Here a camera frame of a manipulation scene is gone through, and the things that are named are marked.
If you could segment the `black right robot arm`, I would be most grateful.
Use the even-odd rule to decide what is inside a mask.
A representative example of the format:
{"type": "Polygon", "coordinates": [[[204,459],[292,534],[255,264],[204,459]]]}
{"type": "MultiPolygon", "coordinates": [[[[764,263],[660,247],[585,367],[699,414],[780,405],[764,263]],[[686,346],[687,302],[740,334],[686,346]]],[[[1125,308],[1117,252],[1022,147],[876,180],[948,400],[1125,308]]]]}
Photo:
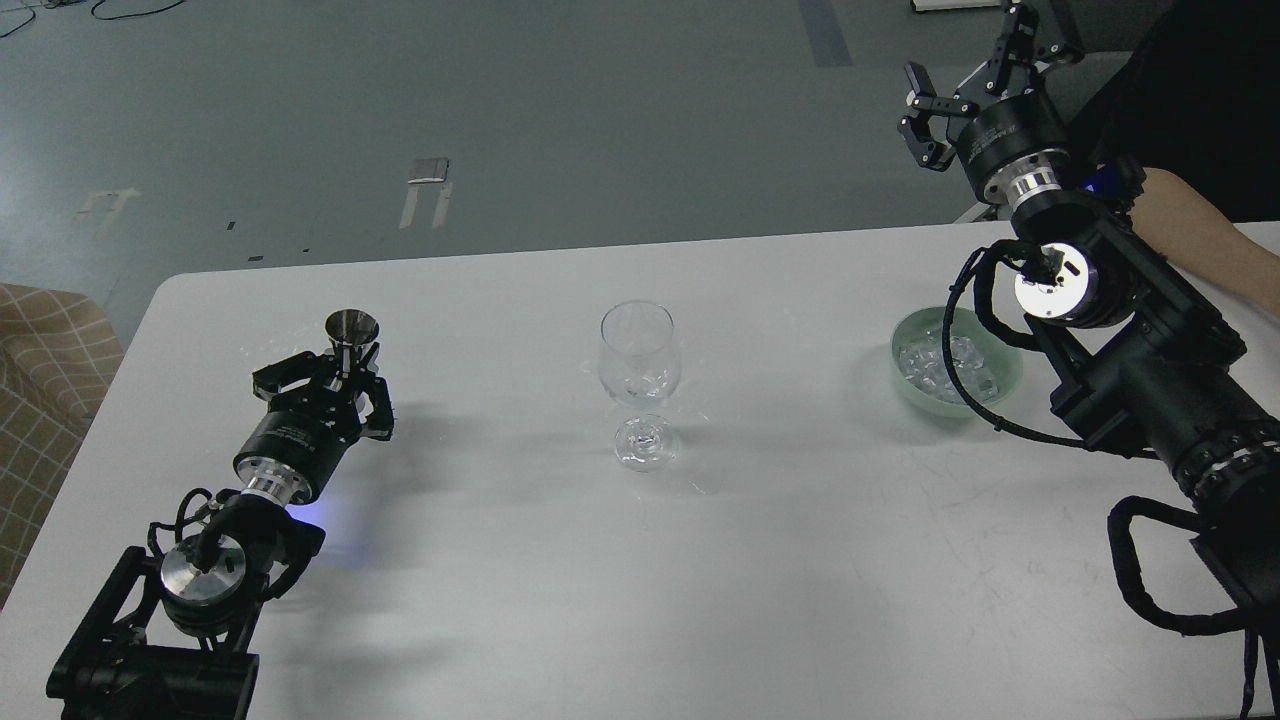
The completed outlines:
{"type": "Polygon", "coordinates": [[[975,250],[950,286],[950,337],[965,291],[1004,345],[1043,354],[1060,383],[1051,413],[1068,438],[1018,425],[968,389],[959,396],[996,430],[1034,442],[1164,462],[1190,509],[1130,496],[1107,518],[1117,587],[1147,623],[1180,635],[1244,635],[1240,717],[1265,670],[1277,693],[1277,420],[1229,374],[1245,354],[1221,313],[1134,232],[1146,173],[1121,155],[1073,167],[1068,127],[1044,87],[1053,65],[1083,59],[1062,1],[1005,1],[988,60],[951,94],[905,67],[911,91],[899,129],[919,167],[959,161],[977,199],[1006,208],[1014,236],[975,250]],[[1130,525],[1188,530],[1231,598],[1222,612],[1175,614],[1146,589],[1130,525]]]}

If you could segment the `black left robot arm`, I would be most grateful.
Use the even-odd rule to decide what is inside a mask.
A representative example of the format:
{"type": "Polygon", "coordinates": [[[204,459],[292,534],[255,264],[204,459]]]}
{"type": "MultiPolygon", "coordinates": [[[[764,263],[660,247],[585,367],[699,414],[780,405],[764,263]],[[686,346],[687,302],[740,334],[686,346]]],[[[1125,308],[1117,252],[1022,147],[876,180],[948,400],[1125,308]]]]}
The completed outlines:
{"type": "Polygon", "coordinates": [[[64,719],[244,719],[260,671],[250,648],[326,533],[300,520],[360,441],[394,411],[370,336],[333,340],[253,373],[268,410],[234,469],[241,488],[192,489],[172,521],[125,548],[46,683],[64,719]]]}

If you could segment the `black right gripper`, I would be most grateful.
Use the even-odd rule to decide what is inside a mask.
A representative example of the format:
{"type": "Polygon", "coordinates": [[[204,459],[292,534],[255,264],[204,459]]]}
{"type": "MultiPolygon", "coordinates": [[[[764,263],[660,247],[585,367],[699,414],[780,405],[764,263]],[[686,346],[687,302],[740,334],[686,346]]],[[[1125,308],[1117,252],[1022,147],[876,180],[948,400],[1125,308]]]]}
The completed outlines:
{"type": "Polygon", "coordinates": [[[905,63],[910,90],[899,133],[920,168],[943,172],[956,159],[979,202],[1020,206],[1066,188],[1068,132],[1047,94],[1034,91],[1048,70],[1082,61],[1085,46],[1066,1],[1001,1],[1000,10],[989,58],[955,97],[940,96],[920,63],[905,63]],[[954,145],[933,135],[937,117],[951,119],[954,145]]]}

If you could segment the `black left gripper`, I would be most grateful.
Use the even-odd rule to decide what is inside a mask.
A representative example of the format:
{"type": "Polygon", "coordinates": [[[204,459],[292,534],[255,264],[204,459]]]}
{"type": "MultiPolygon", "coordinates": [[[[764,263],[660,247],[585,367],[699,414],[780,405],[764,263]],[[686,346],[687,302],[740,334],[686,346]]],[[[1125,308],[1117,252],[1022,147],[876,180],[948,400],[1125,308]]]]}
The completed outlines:
{"type": "Polygon", "coordinates": [[[233,459],[246,489],[278,505],[312,503],[360,437],[390,441],[396,415],[379,375],[380,348],[352,351],[352,398],[343,396],[333,351],[303,351],[252,373],[253,396],[268,402],[268,413],[233,459]]]}

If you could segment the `person forearm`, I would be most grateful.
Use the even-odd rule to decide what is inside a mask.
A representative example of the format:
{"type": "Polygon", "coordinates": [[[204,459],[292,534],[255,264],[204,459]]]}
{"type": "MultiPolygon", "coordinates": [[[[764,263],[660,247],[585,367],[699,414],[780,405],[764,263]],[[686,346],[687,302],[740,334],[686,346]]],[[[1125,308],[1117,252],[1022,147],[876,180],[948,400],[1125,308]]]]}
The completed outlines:
{"type": "Polygon", "coordinates": [[[1134,232],[1174,265],[1279,318],[1279,258],[1242,233],[1184,179],[1146,168],[1134,232]]]}

